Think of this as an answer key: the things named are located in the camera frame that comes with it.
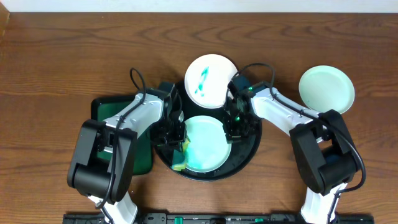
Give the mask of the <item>pink plate with green stain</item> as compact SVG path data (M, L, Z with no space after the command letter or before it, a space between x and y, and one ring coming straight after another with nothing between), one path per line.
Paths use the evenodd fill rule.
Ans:
M184 85L188 97L202 108L222 107L226 101L228 84L237 71L234 63L222 55L198 57L185 72Z

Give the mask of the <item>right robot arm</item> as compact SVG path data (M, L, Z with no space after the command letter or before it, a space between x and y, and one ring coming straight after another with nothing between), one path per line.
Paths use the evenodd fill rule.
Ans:
M290 138L298 172L307 186L301 216L307 223L333 223L341 194L364 164L348 128L335 110L317 112L281 95L276 88L250 86L224 95L227 138L252 135L264 119Z

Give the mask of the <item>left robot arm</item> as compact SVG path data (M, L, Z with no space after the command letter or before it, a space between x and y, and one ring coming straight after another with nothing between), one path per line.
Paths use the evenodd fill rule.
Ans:
M116 115L82 124L67 184L93 201L106 223L134 223L137 217L128 188L140 138L185 165L188 138L178 91L144 90Z

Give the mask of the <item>green yellow sponge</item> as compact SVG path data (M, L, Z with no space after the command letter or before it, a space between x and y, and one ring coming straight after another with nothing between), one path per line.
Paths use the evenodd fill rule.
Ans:
M187 167L187 156L186 151L188 145L190 144L189 137L186 137L184 142L179 145L177 150L174 150L173 159L172 159L172 170L181 171L186 169Z

